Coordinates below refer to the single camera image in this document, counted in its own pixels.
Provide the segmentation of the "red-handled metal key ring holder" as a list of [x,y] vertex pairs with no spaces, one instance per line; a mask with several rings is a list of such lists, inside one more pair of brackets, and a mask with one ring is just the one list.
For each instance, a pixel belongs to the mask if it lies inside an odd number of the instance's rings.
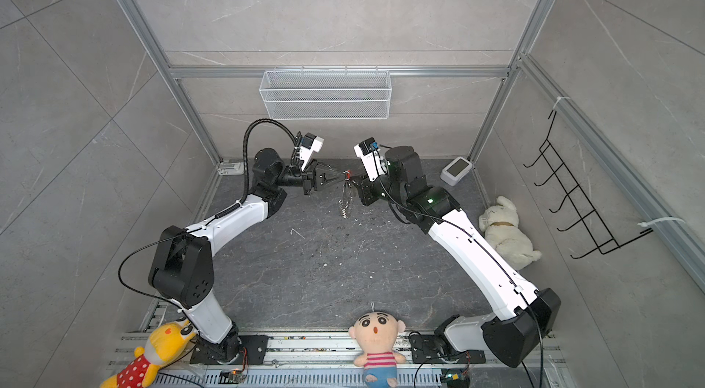
[[341,217],[348,219],[350,217],[352,200],[354,191],[351,182],[352,172],[346,170],[344,173],[343,189],[341,190],[341,199],[339,200],[339,210]]

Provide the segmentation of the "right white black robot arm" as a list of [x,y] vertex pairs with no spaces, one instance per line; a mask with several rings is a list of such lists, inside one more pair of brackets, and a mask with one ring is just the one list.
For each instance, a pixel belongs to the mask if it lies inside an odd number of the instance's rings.
[[436,331],[456,352],[486,347],[500,362],[519,367],[553,329],[561,306],[550,288],[538,289],[488,244],[453,195],[428,184],[419,155],[402,145],[379,151],[374,138],[354,146],[365,171],[351,178],[361,202],[385,200],[442,246],[488,300],[485,316],[457,316]]

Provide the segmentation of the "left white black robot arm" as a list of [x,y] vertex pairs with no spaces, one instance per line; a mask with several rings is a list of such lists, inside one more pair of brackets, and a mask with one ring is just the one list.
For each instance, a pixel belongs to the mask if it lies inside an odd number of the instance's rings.
[[317,137],[312,147],[299,147],[288,166],[275,149],[260,150],[254,159],[253,185],[245,188],[242,200],[200,223],[163,231],[149,285],[182,311],[198,333],[198,346],[207,353],[207,360],[233,362],[241,346],[238,327],[213,291],[213,258],[244,231],[274,216],[286,200],[286,187],[301,187],[310,194],[326,184],[314,158],[321,145]]

